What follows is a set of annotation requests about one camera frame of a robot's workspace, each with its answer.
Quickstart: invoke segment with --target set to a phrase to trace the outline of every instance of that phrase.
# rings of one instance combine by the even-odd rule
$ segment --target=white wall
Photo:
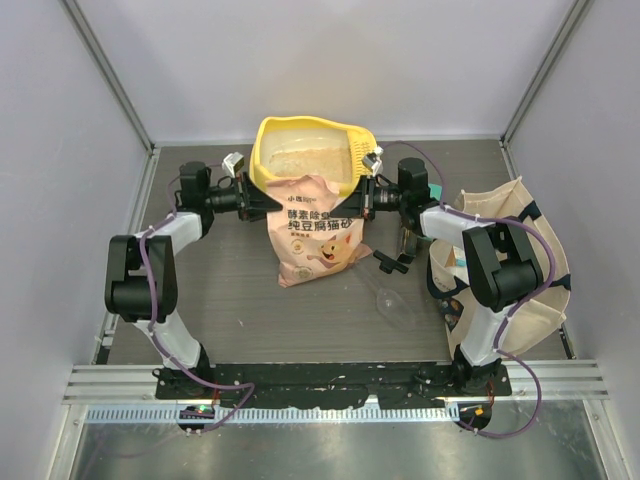
[[[569,332],[598,360],[640,475],[640,3],[596,1],[513,151],[573,272]]]
[[[0,478],[42,480],[145,154],[59,3],[0,3]]]
[[[81,0],[157,141],[267,115],[377,135],[501,134],[572,0]]]

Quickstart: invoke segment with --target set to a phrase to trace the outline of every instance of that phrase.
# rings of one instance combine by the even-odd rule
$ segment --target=yellow container
[[[351,154],[351,180],[340,183],[340,196],[347,197],[358,185],[361,175],[371,171],[362,158],[376,147],[373,134],[362,127],[331,122],[317,117],[267,117],[262,121],[251,151],[249,175],[260,190],[267,182],[286,177],[271,173],[267,166],[277,153],[322,148],[348,148]]]

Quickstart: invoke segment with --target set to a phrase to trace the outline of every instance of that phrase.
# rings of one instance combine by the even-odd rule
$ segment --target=metal frame
[[[509,178],[511,180],[515,180],[520,176],[520,172],[518,171],[518,167],[513,161],[513,152],[511,151],[511,147],[505,141],[500,140],[500,150],[502,151],[502,159],[504,160],[504,164],[507,167]]]
[[[133,106],[133,103],[129,99],[127,92],[125,91],[122,83],[120,83],[120,79],[116,74],[111,62],[107,58],[107,55],[104,53],[100,42],[98,41],[91,25],[87,21],[80,5],[76,0],[59,0],[60,4],[63,6],[71,23],[76,28],[78,35],[82,39],[83,43],[87,47],[89,54],[93,58],[96,67],[104,77],[109,89],[113,93],[116,102],[122,108],[125,116],[131,123],[131,126],[135,130],[138,139],[144,146],[145,150],[149,155],[153,153],[153,142],[149,137],[144,125],[142,124],[142,120],[138,116],[136,109]]]
[[[609,413],[611,400],[584,400],[583,403],[607,477],[612,480],[631,479],[631,470]]]
[[[558,62],[562,52],[564,52],[569,40],[573,36],[580,22],[584,19],[592,3],[593,0],[574,0],[573,5],[569,8],[560,29],[551,42],[551,46],[547,50],[542,63],[531,80],[531,83],[529,83],[522,100],[520,100],[518,108],[516,108],[516,111],[513,114],[513,117],[511,117],[511,120],[507,125],[507,129],[501,138],[502,143],[506,146],[507,150],[509,143],[513,139],[513,136],[518,130],[518,127],[522,123],[525,115],[531,108],[540,88],[551,73],[553,67]]]
[[[496,401],[535,400],[536,389],[529,373],[519,364],[504,362],[513,395]],[[542,385],[542,394],[553,400],[608,397],[594,360],[533,360],[527,362]],[[157,400],[158,379],[152,375],[160,365],[78,365],[73,368],[62,403],[65,405],[132,405],[140,403],[197,403],[194,400]],[[450,401],[480,401],[486,397],[448,397]]]
[[[529,373],[518,363],[504,362],[509,371],[513,395],[496,397],[496,401],[533,401],[536,390]],[[534,360],[528,365],[538,376],[543,399],[548,401],[584,401],[591,428],[610,478],[630,478],[626,472],[624,457],[612,423],[606,411],[609,396],[602,375],[594,360]],[[93,365],[75,366],[69,379],[63,404],[68,409],[60,436],[58,451],[51,470],[50,480],[68,479],[76,452],[81,447],[82,427],[87,423],[140,423],[175,422],[181,405],[199,403],[194,400],[157,400],[157,379],[152,371],[159,365]],[[415,409],[415,411],[376,411],[375,398],[370,398],[371,412],[364,415],[347,415],[345,418],[332,413],[244,412],[238,423],[326,423],[337,421],[451,421],[459,401],[487,400],[485,397],[448,397],[445,409]],[[151,418],[158,412],[157,418]]]

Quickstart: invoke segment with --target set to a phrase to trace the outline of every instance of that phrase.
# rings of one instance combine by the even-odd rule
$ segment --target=purple cable
[[[553,255],[553,251],[551,250],[551,246],[549,246],[547,241],[534,228],[531,228],[530,226],[525,225],[524,223],[521,223],[521,222],[519,222],[517,220],[512,220],[510,218],[483,218],[483,217],[480,217],[480,216],[475,216],[475,215],[470,215],[468,213],[460,212],[460,211],[450,207],[449,205],[445,205],[445,203],[444,203],[444,198],[445,198],[444,194],[445,194],[445,190],[446,190],[446,182],[445,182],[444,176],[442,175],[442,171],[438,167],[437,163],[435,161],[433,161],[429,157],[429,155],[427,155],[425,152],[423,152],[420,148],[416,147],[415,145],[412,145],[409,142],[403,142],[403,141],[398,140],[398,141],[394,141],[394,142],[390,142],[390,143],[386,144],[386,147],[390,147],[390,146],[393,146],[393,145],[405,145],[407,147],[410,147],[413,150],[415,150],[416,152],[418,152],[420,155],[422,155],[431,164],[433,169],[436,171],[436,173],[440,177],[440,183],[442,184],[441,185],[442,192],[441,192],[441,195],[440,195],[440,208],[442,208],[445,212],[448,212],[448,213],[450,213],[452,215],[455,215],[457,217],[460,217],[460,218],[464,218],[466,220],[474,220],[474,221],[483,222],[483,223],[502,223],[502,224],[505,224],[505,225],[513,225],[513,226],[516,226],[518,228],[521,228],[524,231],[526,231],[527,233],[529,233],[530,235],[532,235],[538,242],[540,242],[540,245],[542,245],[542,248],[544,249],[545,253],[547,254],[547,257],[549,257],[549,275],[548,275],[547,279],[543,282],[543,284],[539,288],[537,288],[536,290],[531,292],[526,297],[522,298],[519,302],[517,302],[513,307],[511,307],[509,309],[509,311],[507,312],[507,315],[505,316],[504,320],[500,324],[500,327],[498,328],[498,331],[496,333],[495,338],[493,339],[493,348],[495,349],[496,353],[499,353],[500,355],[505,356],[505,357],[507,357],[507,358],[519,363],[529,373],[529,375],[531,375],[531,378],[533,379],[533,382],[535,383],[536,391],[537,391],[537,398],[536,398],[536,406],[535,406],[535,408],[533,410],[533,414],[531,415],[531,418],[529,419],[529,421],[527,422],[527,424],[524,427],[522,427],[522,428],[520,428],[520,429],[518,429],[518,430],[516,430],[514,432],[510,432],[510,433],[485,432],[484,430],[476,430],[471,425],[466,424],[466,423],[464,423],[462,421],[458,422],[466,430],[470,430],[472,432],[476,432],[478,435],[481,435],[483,437],[488,437],[488,438],[504,439],[504,438],[510,438],[510,437],[514,437],[516,435],[519,435],[521,433],[524,433],[529,428],[531,428],[531,426],[535,422],[535,419],[538,417],[540,406],[542,405],[542,388],[540,386],[540,380],[536,376],[536,374],[533,371],[533,369],[529,365],[527,365],[524,361],[522,361],[520,358],[518,358],[517,356],[513,355],[512,353],[505,352],[504,350],[501,350],[498,347],[500,345],[500,339],[502,338],[502,335],[504,334],[504,331],[506,330],[507,326],[509,325],[510,319],[513,318],[513,316],[518,311],[518,309],[520,307],[522,307],[522,305],[524,305],[526,302],[531,300],[532,298],[534,298],[537,295],[539,295],[540,293],[544,292],[547,288],[549,288],[549,285],[551,285],[551,282],[553,282],[553,279],[554,279],[554,277],[556,275],[556,260],[555,260],[555,257]]]

